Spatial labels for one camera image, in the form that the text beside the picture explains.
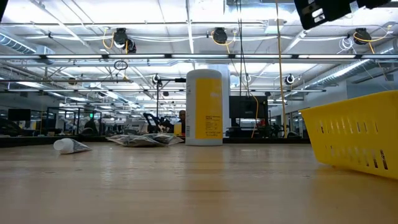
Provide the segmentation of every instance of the black object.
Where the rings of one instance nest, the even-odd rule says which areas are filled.
[[[114,33],[113,40],[118,45],[124,45],[124,48],[126,47],[125,44],[127,43],[127,51],[129,54],[135,54],[137,52],[136,43],[129,39],[126,34],[126,28],[117,28],[116,32]]]
[[[295,0],[303,28],[308,30],[328,21],[334,21],[351,13],[350,4],[355,0]],[[382,6],[391,0],[356,0],[358,7],[369,9]]]
[[[30,121],[30,109],[8,109],[8,120]]]
[[[256,96],[259,102],[258,119],[268,120],[268,97]],[[229,97],[229,117],[235,118],[256,118],[257,102],[253,97],[230,96]]]
[[[155,117],[154,115],[152,115],[150,113],[143,113],[142,115],[145,117],[145,119],[148,122],[148,133],[152,134],[152,133],[159,133],[161,131],[165,132],[165,129],[161,130],[159,126],[164,126],[166,128],[169,128],[169,131],[168,131],[169,133],[174,132],[174,125],[172,125],[169,120],[167,120],[165,118]],[[149,117],[151,117],[154,120],[155,126],[153,126],[150,123]]]
[[[371,35],[366,31],[366,28],[357,28],[355,29],[355,37],[362,39],[362,40],[372,40]],[[355,44],[358,45],[366,45],[368,44],[367,42],[363,42],[361,40],[358,40],[357,38],[354,37],[354,42]]]
[[[285,84],[286,85],[291,85],[294,82],[294,76],[292,74],[286,76],[285,78]]]
[[[0,22],[1,22],[2,16],[4,15],[4,11],[7,8],[7,3],[8,3],[8,0],[0,1]]]
[[[213,40],[217,44],[225,44],[228,36],[226,35],[224,28],[217,27],[213,33]]]
[[[16,137],[21,135],[21,128],[10,120],[0,118],[0,134]]]

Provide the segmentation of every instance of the light fixture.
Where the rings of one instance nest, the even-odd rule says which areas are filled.
[[[37,83],[33,83],[33,82],[17,82],[20,85],[24,85],[24,86],[29,86],[29,87],[33,87],[33,88],[43,88],[45,86],[41,85],[41,84],[37,84]]]
[[[102,55],[47,55],[48,59],[96,59]]]
[[[281,58],[291,58],[292,55],[281,55]],[[279,55],[277,54],[263,54],[263,55],[258,55],[258,54],[245,54],[244,58],[279,58]]]
[[[355,58],[355,55],[299,55],[298,58],[311,59],[338,59],[338,58]]]
[[[292,74],[285,77],[285,84],[291,85],[294,82],[294,76]]]
[[[69,97],[69,99],[75,101],[88,101],[86,98],[81,98],[81,97]]]
[[[12,91],[12,92],[38,92],[40,90],[34,90],[34,89],[16,89],[16,90],[6,90],[6,91]]]
[[[40,59],[39,55],[0,55],[0,59]]]
[[[49,92],[71,92],[74,90],[43,90],[43,91],[49,91]]]
[[[164,58],[163,54],[122,54],[110,55],[109,58]]]
[[[393,59],[397,59],[398,55],[390,55],[390,54],[383,54],[383,55],[363,55],[362,58],[365,59],[388,59],[388,58],[393,58]]]
[[[228,55],[205,55],[205,54],[173,54],[172,58],[228,58]]]

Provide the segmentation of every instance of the monitor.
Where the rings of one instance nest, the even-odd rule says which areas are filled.
[[[268,119],[268,97],[256,96],[259,102],[258,119]],[[229,96],[230,118],[256,118],[257,102],[253,96]]]
[[[30,121],[30,109],[8,109],[8,120]]]

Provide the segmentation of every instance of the yellow label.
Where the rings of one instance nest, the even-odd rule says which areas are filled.
[[[223,138],[223,101],[221,79],[201,78],[196,84],[197,139]]]

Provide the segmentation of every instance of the wooden table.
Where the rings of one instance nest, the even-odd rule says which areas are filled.
[[[309,145],[87,145],[0,149],[1,223],[398,223],[398,181]]]

